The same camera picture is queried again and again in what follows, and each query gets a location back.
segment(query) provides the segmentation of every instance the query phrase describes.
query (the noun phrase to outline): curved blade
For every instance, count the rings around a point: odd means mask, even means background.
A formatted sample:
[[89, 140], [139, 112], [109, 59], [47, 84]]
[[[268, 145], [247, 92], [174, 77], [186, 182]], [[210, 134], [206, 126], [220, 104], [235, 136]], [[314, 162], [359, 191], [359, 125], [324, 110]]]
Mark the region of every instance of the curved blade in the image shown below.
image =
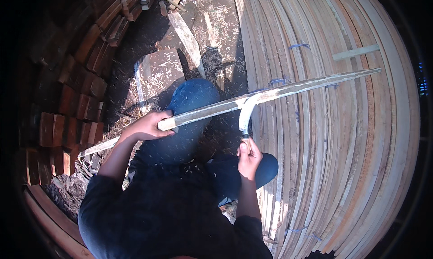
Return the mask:
[[248, 133], [248, 123], [251, 117], [254, 106], [257, 105], [258, 99], [262, 96], [262, 93], [255, 94], [251, 98], [247, 99], [245, 104], [242, 106], [241, 113], [239, 115], [239, 130], [243, 133]]

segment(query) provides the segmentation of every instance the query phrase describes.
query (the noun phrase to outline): hand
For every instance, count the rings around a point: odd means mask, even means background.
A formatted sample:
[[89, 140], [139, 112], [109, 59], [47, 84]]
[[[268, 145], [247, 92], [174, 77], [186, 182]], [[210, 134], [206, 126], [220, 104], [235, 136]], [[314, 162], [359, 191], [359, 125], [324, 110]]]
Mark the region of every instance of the hand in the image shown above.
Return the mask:
[[241, 176], [245, 177], [246, 179], [255, 180], [256, 170], [258, 168], [258, 165], [260, 164], [260, 161], [263, 158], [263, 154], [262, 152], [260, 152], [256, 143], [254, 143], [251, 138], [249, 138], [248, 140], [251, 146], [251, 151], [249, 155], [246, 143], [241, 143], [238, 148], [238, 171]]
[[171, 110], [165, 110], [161, 112], [152, 110], [142, 118], [129, 125], [122, 135], [127, 137], [132, 136], [134, 139], [145, 141], [173, 136], [175, 134], [174, 131], [160, 131], [158, 129], [158, 122], [171, 116], [173, 116], [173, 112]]

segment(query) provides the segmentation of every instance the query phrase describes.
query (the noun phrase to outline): person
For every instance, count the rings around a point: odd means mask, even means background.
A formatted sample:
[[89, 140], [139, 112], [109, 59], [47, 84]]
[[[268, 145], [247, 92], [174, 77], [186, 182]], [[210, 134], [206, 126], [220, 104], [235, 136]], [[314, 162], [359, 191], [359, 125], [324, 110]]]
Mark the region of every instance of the person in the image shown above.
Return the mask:
[[[190, 79], [166, 111], [152, 111], [122, 133], [89, 180], [78, 214], [80, 234], [96, 258], [272, 258], [263, 242], [256, 189], [277, 174], [274, 156], [251, 152], [192, 160], [210, 119], [160, 131], [160, 120], [219, 101], [205, 79]], [[122, 183], [133, 146], [143, 144]], [[232, 225], [219, 206], [238, 199]]]

